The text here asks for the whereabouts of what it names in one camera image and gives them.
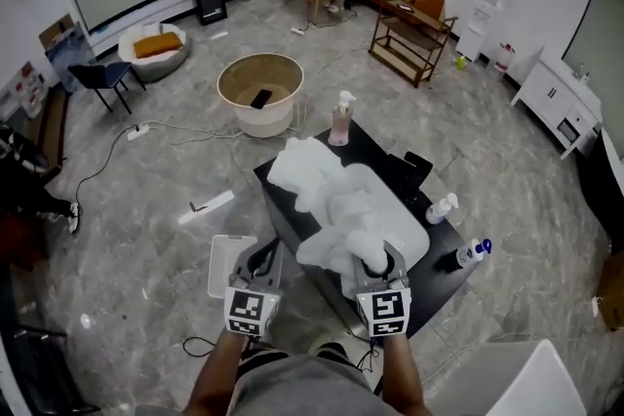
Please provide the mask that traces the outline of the white bathroom cabinet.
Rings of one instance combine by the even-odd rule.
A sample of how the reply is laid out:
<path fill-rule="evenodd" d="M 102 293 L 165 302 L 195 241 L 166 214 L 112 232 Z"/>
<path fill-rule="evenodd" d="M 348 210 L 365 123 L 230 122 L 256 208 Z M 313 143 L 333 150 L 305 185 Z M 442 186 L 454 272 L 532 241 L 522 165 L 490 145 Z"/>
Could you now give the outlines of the white bathroom cabinet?
<path fill-rule="evenodd" d="M 574 150 L 586 156 L 603 122 L 602 103 L 572 69 L 545 48 L 538 53 L 511 105 L 521 101 L 564 148 L 561 159 Z"/>

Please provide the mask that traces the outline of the cardboard sheet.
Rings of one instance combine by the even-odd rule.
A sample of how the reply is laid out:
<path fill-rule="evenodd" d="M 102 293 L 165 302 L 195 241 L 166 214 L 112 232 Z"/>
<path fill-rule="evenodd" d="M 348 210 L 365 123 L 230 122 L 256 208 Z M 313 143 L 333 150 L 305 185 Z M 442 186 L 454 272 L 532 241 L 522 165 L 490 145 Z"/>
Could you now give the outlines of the cardboard sheet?
<path fill-rule="evenodd" d="M 70 14 L 63 16 L 39 34 L 41 45 L 45 50 L 49 50 L 66 31 L 74 26 L 75 23 Z"/>

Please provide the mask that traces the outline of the person's right forearm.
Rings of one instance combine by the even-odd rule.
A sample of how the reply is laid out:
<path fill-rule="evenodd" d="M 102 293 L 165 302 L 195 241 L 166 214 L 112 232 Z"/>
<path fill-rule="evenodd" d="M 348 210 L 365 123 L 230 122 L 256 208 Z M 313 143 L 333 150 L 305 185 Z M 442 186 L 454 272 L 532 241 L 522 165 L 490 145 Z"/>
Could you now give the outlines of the person's right forearm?
<path fill-rule="evenodd" d="M 404 416 L 432 416 L 405 333 L 383 339 L 382 399 Z"/>

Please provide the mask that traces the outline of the person's black shorts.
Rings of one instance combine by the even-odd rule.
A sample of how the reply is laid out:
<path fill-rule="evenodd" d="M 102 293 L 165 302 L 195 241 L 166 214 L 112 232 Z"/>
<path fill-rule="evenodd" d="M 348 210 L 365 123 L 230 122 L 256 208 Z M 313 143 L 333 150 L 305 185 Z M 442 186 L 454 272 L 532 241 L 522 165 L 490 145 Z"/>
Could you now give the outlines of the person's black shorts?
<path fill-rule="evenodd" d="M 332 360 L 338 363 L 345 364 L 347 366 L 355 367 L 355 364 L 350 360 L 350 358 L 348 358 L 347 353 L 345 356 L 337 355 L 337 354 L 330 353 L 330 352 L 321 352 L 320 354 L 317 354 L 317 355 L 308 353 L 308 355 L 321 358 L 321 359 Z M 263 365 L 271 361 L 287 359 L 287 358 L 290 358 L 291 356 L 292 354 L 289 354 L 282 350 L 278 350 L 274 348 L 272 345 L 269 345 L 269 344 L 260 345 L 259 343 L 257 343 L 257 344 L 253 344 L 251 347 L 249 347 L 247 350 L 245 350 L 241 354 L 239 367 L 240 368 L 243 368 L 243 367 L 254 368 L 255 366 Z"/>

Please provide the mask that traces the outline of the clear water jug red cap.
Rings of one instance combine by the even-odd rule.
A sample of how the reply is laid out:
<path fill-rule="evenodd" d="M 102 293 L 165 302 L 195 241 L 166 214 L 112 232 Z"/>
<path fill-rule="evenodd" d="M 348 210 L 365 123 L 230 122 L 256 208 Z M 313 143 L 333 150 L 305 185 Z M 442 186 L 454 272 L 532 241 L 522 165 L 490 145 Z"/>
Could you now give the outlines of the clear water jug red cap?
<path fill-rule="evenodd" d="M 499 44 L 499 48 L 494 60 L 494 69 L 505 74 L 510 67 L 515 55 L 515 49 L 510 44 Z"/>

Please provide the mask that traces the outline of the black bathtub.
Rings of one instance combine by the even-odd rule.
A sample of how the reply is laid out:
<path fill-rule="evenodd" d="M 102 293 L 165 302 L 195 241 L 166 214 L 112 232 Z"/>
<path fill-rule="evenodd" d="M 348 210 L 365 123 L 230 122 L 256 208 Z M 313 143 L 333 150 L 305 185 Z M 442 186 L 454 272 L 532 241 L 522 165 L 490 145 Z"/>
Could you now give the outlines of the black bathtub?
<path fill-rule="evenodd" d="M 605 128 L 578 170 L 583 196 L 610 239 L 611 253 L 624 253 L 624 164 Z"/>

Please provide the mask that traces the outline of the white plastic basket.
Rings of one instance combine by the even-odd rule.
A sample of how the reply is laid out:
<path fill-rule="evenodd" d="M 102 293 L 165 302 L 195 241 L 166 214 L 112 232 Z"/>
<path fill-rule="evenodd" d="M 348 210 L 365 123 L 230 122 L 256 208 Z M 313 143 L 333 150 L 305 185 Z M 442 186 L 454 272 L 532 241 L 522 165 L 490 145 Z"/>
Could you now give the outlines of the white plastic basket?
<path fill-rule="evenodd" d="M 253 236 L 213 236 L 208 277 L 208 295 L 211 298 L 224 298 L 238 256 L 256 243 L 257 238 Z"/>

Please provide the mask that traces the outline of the pink soap pump bottle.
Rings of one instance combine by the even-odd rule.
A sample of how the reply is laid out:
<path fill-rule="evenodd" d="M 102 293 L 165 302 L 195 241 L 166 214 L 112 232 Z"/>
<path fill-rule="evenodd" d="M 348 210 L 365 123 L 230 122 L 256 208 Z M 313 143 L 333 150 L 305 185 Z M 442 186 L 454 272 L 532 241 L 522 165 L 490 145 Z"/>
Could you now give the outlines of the pink soap pump bottle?
<path fill-rule="evenodd" d="M 334 147 L 344 146 L 349 141 L 349 127 L 352 119 L 352 102 L 356 97 L 349 91 L 339 93 L 337 104 L 332 110 L 331 131 L 328 144 Z"/>

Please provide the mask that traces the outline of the person's grey shirt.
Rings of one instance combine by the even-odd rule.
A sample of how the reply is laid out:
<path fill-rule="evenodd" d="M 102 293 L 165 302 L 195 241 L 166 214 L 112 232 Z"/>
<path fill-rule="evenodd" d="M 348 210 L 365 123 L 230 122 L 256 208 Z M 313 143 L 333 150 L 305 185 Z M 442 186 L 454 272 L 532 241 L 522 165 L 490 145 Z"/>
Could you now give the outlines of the person's grey shirt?
<path fill-rule="evenodd" d="M 229 416 L 400 416 L 352 365 L 312 355 L 273 360 L 237 382 Z"/>

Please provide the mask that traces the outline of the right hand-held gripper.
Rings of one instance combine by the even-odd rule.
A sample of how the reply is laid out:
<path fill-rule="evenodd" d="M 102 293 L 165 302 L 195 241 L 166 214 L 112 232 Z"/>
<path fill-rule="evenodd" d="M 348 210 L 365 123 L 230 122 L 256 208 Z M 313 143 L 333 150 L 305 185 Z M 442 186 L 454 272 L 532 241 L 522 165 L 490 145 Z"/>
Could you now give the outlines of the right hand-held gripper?
<path fill-rule="evenodd" d="M 411 290 L 405 257 L 389 242 L 384 243 L 388 267 L 385 289 L 373 290 L 378 274 L 366 262 L 353 257 L 356 303 L 369 337 L 393 336 L 406 333 L 410 321 Z"/>

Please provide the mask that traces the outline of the clear jugs with red labels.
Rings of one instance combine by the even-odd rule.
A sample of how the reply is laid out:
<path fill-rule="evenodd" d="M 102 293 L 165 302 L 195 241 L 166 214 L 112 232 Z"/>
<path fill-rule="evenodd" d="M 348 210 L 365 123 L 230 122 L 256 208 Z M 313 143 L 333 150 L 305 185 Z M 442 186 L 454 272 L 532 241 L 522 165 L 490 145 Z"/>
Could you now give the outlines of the clear jugs with red labels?
<path fill-rule="evenodd" d="M 34 119 L 43 108 L 47 92 L 43 76 L 28 61 L 8 83 L 0 86 L 0 120 L 9 120 L 19 109 Z"/>

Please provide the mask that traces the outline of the brown wooden step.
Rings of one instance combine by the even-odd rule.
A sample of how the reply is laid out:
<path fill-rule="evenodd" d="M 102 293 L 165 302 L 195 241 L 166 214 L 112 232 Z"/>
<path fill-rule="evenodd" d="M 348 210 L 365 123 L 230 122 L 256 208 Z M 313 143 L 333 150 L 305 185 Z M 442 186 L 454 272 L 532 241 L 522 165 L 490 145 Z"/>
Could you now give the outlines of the brown wooden step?
<path fill-rule="evenodd" d="M 42 110 L 33 119 L 26 120 L 25 136 L 45 154 L 49 166 L 41 174 L 44 184 L 56 177 L 64 159 L 64 129 L 70 94 L 62 85 L 50 88 Z"/>

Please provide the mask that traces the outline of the white bathtub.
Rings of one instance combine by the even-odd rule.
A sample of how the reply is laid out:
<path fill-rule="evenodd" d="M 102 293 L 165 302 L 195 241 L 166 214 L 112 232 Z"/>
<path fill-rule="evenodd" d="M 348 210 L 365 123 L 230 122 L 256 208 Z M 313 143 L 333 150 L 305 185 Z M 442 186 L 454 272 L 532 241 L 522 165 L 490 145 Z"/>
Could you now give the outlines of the white bathtub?
<path fill-rule="evenodd" d="M 587 416 L 549 340 L 476 348 L 428 407 L 434 416 Z"/>

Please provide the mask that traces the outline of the blue-grey canvas painting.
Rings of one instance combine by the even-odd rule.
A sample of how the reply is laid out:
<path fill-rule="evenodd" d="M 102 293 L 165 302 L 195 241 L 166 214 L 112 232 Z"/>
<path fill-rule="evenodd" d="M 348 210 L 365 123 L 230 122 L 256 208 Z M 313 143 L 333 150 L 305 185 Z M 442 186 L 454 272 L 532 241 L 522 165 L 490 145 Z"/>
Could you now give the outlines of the blue-grey canvas painting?
<path fill-rule="evenodd" d="M 62 33 L 55 35 L 46 48 L 45 55 L 62 86 L 69 94 L 75 93 L 79 87 L 79 82 L 69 71 L 69 67 L 97 62 L 94 50 L 89 44 L 80 23 L 76 23 Z"/>

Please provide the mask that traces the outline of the person's right shoe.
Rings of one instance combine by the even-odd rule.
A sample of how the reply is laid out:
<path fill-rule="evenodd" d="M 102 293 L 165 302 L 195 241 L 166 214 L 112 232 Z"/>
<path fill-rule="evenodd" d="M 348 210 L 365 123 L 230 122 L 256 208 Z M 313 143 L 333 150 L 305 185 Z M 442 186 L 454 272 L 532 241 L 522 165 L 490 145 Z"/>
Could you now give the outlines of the person's right shoe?
<path fill-rule="evenodd" d="M 308 350 L 309 354 L 320 354 L 321 352 L 330 352 L 337 355 L 346 355 L 346 351 L 343 346 L 336 341 L 325 341 L 322 340 L 320 342 L 314 343 Z"/>

